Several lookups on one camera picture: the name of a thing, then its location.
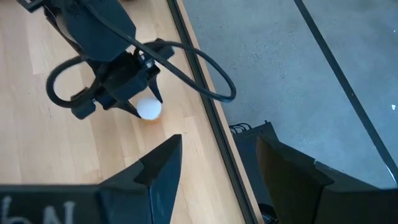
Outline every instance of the table edge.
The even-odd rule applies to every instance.
[[[167,4],[182,43],[199,49],[198,41],[182,0],[167,0]],[[186,52],[185,56],[195,81],[200,86],[214,91],[215,88],[205,61],[189,52]],[[238,149],[229,131],[221,103],[202,95],[201,99],[246,223],[264,223]]]

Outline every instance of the black cable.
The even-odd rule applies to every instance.
[[[184,74],[180,69],[178,69],[176,66],[171,64],[167,59],[162,58],[159,54],[154,52],[152,49],[150,49],[149,46],[146,46],[142,43],[140,43],[138,40],[134,39],[133,37],[130,37],[129,35],[125,34],[123,31],[119,30],[117,27],[115,27],[112,23],[107,21],[105,18],[103,18],[96,10],[95,8],[90,5],[90,4],[85,4],[87,9],[91,12],[91,14],[97,18],[105,27],[107,27],[110,31],[114,32],[116,35],[120,36],[124,40],[128,41],[130,44],[135,46],[137,49],[143,51],[144,53],[149,54],[154,60],[159,62],[161,65],[163,65],[165,68],[170,70],[175,76],[177,76],[181,81],[186,83],[188,86],[196,90],[197,92],[205,95],[206,97],[212,98],[214,100],[222,101],[222,102],[230,102],[235,99],[236,97],[236,88],[230,77],[227,75],[227,73],[212,59],[210,58],[207,54],[202,52],[201,50],[198,50],[192,46],[181,44],[178,42],[172,42],[172,41],[164,41],[164,42],[151,42],[148,43],[148,45],[156,44],[156,45],[169,45],[172,47],[178,47],[181,49],[184,49],[189,52],[193,52],[199,56],[201,56],[203,59],[205,59],[211,66],[213,66],[217,72],[221,74],[221,76],[225,79],[227,82],[229,88],[231,89],[231,94],[229,96],[224,96],[224,95],[219,95],[217,93],[210,92],[209,90],[199,87],[193,80],[191,80],[186,74]]]
[[[45,89],[47,95],[49,96],[50,100],[53,103],[63,108],[74,108],[81,105],[86,100],[92,99],[94,97],[96,90],[101,86],[100,80],[102,76],[106,73],[106,69],[108,68],[107,63],[103,63],[99,66],[99,68],[96,71],[95,79],[91,84],[91,86],[76,98],[70,101],[63,100],[57,96],[54,90],[55,81],[63,71],[79,63],[86,62],[87,60],[88,57],[86,55],[78,55],[63,62],[62,64],[58,65],[57,67],[55,67],[55,69],[51,71],[49,77],[47,78]]]
[[[239,125],[239,126],[246,125],[249,129],[252,129],[250,124],[247,124],[247,123],[238,123],[238,124],[235,124],[235,125]]]
[[[234,128],[229,128],[232,134],[236,134],[236,130]]]
[[[237,125],[230,126],[229,129],[233,129],[236,132],[236,134],[241,133],[246,130],[246,128],[244,128],[242,126],[237,126]]]
[[[241,128],[243,131],[247,131],[245,126],[238,125],[238,124],[231,125],[230,127],[232,127],[232,128]]]
[[[58,65],[57,67],[55,67],[55,69],[53,69],[51,71],[49,77],[47,78],[47,82],[45,84],[45,89],[46,89],[47,95],[49,96],[50,100],[53,103],[55,103],[58,106],[64,107],[64,108],[72,108],[72,107],[76,107],[76,106],[80,105],[85,100],[87,100],[93,96],[95,90],[99,86],[98,85],[99,82],[96,82],[96,81],[93,82],[93,84],[89,88],[89,91],[83,93],[78,98],[76,98],[74,100],[70,100],[70,101],[66,101],[66,100],[59,98],[54,90],[55,80],[58,78],[58,76],[64,70],[66,70],[67,68],[70,68],[74,65],[77,65],[79,63],[85,62],[87,60],[88,60],[88,57],[86,55],[79,55],[79,56],[73,57],[73,58],[61,63],[60,65]]]

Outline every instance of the black metal rail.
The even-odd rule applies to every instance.
[[[178,34],[180,35],[181,43],[193,46],[177,0],[167,0],[167,3],[169,4]],[[208,89],[206,78],[199,64],[198,57],[190,52],[186,52],[185,54],[188,58],[188,63],[197,85]],[[220,117],[218,116],[216,106],[213,100],[205,96],[201,96],[201,99],[205,106],[207,117],[210,121],[211,128],[213,129],[221,156],[223,157],[226,170],[235,191],[236,198],[238,199],[239,205],[241,207],[243,217],[246,223],[258,223],[256,215],[254,214],[254,210],[251,206],[248,193],[244,187],[241,174],[239,173],[239,169],[236,165],[231,146],[229,145],[223,125],[220,121]]]

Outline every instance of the white ball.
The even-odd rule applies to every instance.
[[[155,120],[162,111],[162,103],[154,97],[143,97],[138,100],[137,112],[142,119]]]

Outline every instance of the black object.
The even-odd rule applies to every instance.
[[[83,119],[95,111],[95,101],[105,110],[119,108],[140,117],[128,99],[147,86],[162,102],[157,87],[156,75],[159,62],[181,81],[201,94],[220,101],[232,101],[236,88],[226,72],[207,54],[177,42],[157,39],[142,44],[135,39],[136,27],[117,0],[18,0],[29,12],[44,8],[47,20],[62,37],[79,53],[56,67],[46,83],[46,90],[53,103],[71,108],[72,113]],[[134,54],[125,49],[132,44]],[[167,60],[174,54],[172,47],[178,47],[203,57],[221,74],[231,89],[229,96],[210,92],[198,86],[186,74]],[[67,68],[86,62],[94,71],[95,80],[89,88],[71,97],[70,101],[57,96],[54,84],[57,77]]]
[[[0,185],[1,223],[170,223],[181,135],[98,185]]]
[[[270,122],[265,122],[258,127],[245,130],[235,134],[234,141],[238,148],[239,156],[242,160],[244,170],[253,190],[254,196],[259,204],[260,212],[266,224],[278,223],[277,215],[274,211],[271,196],[268,188],[262,180],[261,171],[257,162],[256,144],[257,137],[261,134],[269,138],[278,140],[278,137]]]
[[[281,223],[398,223],[398,189],[377,189],[266,134],[257,156]]]
[[[252,127],[250,126],[250,124],[247,123],[238,123],[229,126],[229,130],[231,131],[232,134],[238,134],[250,129],[252,129]]]
[[[169,4],[175,26],[181,38],[181,42],[185,45],[193,46],[177,0],[167,0],[167,3]],[[208,84],[203,74],[203,70],[201,69],[198,57],[190,52],[186,52],[185,54],[197,85],[208,89]],[[218,148],[220,149],[220,153],[228,172],[229,179],[232,183],[236,198],[238,200],[239,206],[241,207],[243,218],[246,223],[258,223],[256,214],[251,206],[248,193],[246,192],[245,186],[243,184],[241,174],[239,173],[239,169],[236,165],[234,154],[232,153],[231,146],[229,145],[229,141],[226,137],[224,127],[221,124],[220,116],[218,115],[216,106],[213,100],[204,97],[203,95],[201,95],[201,100],[203,102],[203,106],[205,107],[211,128],[213,129],[216,142]]]

